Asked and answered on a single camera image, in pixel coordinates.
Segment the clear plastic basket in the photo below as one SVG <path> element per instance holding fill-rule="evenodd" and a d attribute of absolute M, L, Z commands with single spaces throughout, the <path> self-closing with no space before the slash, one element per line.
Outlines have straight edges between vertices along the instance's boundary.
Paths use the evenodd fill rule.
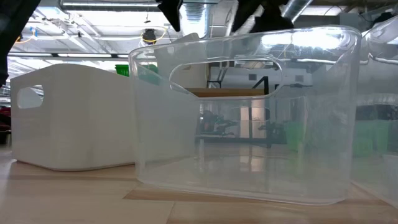
<path fill-rule="evenodd" d="M 393 125 L 387 152 L 353 155 L 351 180 L 398 208 L 398 15 L 363 35 L 357 92 L 356 122 L 386 120 Z"/>
<path fill-rule="evenodd" d="M 264 97 L 270 122 L 300 123 L 298 151 L 286 144 L 202 142 L 188 151 L 144 152 L 139 147 L 135 112 L 137 178 L 150 185 L 202 194 L 308 205 L 346 198 L 351 168 L 361 34 L 346 26 L 321 26 L 217 37 L 198 63 L 226 62 L 245 75 L 249 62 L 276 67 L 256 71 L 250 89 Z M 155 50 L 129 54 L 131 85 L 142 75 L 163 78 L 141 65 L 157 66 Z"/>

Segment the wooden shelf with black legs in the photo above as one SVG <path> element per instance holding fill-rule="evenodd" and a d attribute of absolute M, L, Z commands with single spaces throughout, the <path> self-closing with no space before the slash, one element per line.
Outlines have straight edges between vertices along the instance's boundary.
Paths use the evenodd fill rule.
<path fill-rule="evenodd" d="M 139 147 L 151 150 L 188 151 L 202 142 L 216 144 L 264 143 L 266 132 L 258 128 L 269 119 L 269 109 L 260 106 L 263 96 L 253 89 L 183 88 L 157 77 L 142 75 L 132 81 Z M 201 132 L 204 110 L 238 123 L 226 129 L 234 135 L 222 136 L 216 130 Z"/>

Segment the person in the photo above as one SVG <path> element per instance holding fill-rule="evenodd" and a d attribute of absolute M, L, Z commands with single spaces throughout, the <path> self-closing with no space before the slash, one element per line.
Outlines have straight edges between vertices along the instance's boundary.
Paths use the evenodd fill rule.
<path fill-rule="evenodd" d="M 201 117 L 202 117 L 200 125 L 201 132 L 206 132 L 206 133 L 213 132 L 215 130 L 217 115 L 213 114 L 211 111 L 204 110 Z"/>

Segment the red machine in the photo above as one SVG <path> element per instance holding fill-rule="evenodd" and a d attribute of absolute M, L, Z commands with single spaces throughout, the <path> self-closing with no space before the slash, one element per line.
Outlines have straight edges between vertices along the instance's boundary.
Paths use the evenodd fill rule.
<path fill-rule="evenodd" d="M 0 107 L 0 131 L 9 131 L 11 129 L 11 109 Z"/>

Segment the silver round air duct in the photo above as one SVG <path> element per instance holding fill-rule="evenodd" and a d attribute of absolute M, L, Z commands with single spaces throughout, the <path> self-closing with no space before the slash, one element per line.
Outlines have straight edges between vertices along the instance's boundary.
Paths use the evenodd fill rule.
<path fill-rule="evenodd" d="M 183 35 L 198 34 L 200 39 L 210 31 L 211 8 L 219 0 L 183 0 L 180 12 L 180 27 Z"/>

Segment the silver slanted air duct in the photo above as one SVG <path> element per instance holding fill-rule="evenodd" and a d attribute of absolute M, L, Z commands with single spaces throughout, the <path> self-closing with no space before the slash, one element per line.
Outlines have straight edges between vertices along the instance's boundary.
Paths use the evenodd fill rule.
<path fill-rule="evenodd" d="M 313 0 L 289 0 L 282 10 L 282 17 L 294 23 Z"/>

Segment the grey rectangular ceiling duct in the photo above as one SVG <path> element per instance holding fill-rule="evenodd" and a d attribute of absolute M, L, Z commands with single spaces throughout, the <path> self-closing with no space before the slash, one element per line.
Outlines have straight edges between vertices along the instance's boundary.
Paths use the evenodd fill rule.
<path fill-rule="evenodd" d="M 59 5 L 67 11 L 160 11 L 155 1 L 59 0 Z"/>

